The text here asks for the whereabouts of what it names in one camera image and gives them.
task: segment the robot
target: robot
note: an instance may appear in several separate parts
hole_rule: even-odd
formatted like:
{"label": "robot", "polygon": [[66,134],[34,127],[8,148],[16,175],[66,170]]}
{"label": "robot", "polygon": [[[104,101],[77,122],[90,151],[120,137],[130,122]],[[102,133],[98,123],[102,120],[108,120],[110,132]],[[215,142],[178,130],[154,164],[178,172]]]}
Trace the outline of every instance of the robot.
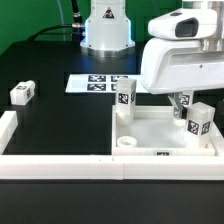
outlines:
{"label": "robot", "polygon": [[224,87],[224,1],[183,0],[182,8],[148,24],[141,76],[152,94],[168,93],[184,116],[182,92]]}

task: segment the black tabletop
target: black tabletop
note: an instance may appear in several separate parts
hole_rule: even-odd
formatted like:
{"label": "black tabletop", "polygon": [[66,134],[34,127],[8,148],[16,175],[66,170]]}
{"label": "black tabletop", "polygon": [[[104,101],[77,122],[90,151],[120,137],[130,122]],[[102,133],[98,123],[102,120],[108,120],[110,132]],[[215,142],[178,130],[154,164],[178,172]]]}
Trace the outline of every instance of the black tabletop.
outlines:
{"label": "black tabletop", "polygon": [[[114,94],[65,94],[71,73],[139,74],[143,45],[123,58],[83,55],[71,42],[18,42],[0,57],[0,112],[16,110],[18,128],[4,154],[111,154]],[[26,106],[9,91],[36,83]],[[214,106],[223,133],[223,90],[194,101]],[[170,105],[166,95],[137,94],[137,105]],[[0,223],[223,223],[221,181],[1,180]]]}
{"label": "black tabletop", "polygon": [[[142,47],[122,58],[80,53],[72,42],[19,42],[0,58],[0,110],[16,110],[19,126],[5,154],[111,154],[115,94],[66,94],[72,74],[139,74]],[[26,106],[12,106],[9,91],[36,83]],[[169,104],[166,96],[139,95],[138,104]]]}

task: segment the white box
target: white box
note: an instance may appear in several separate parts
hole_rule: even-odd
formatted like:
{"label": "white box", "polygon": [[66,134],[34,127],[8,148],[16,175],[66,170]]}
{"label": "white box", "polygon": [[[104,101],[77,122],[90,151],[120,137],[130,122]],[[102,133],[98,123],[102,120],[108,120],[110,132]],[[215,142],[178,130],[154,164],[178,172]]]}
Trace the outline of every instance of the white box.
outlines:
{"label": "white box", "polygon": [[[112,155],[215,156],[224,152],[224,140],[214,123],[205,148],[186,148],[185,127],[173,124],[172,106],[136,106],[133,123],[125,127],[117,124],[113,107],[112,122]],[[137,147],[118,147],[122,136],[135,138]]]}

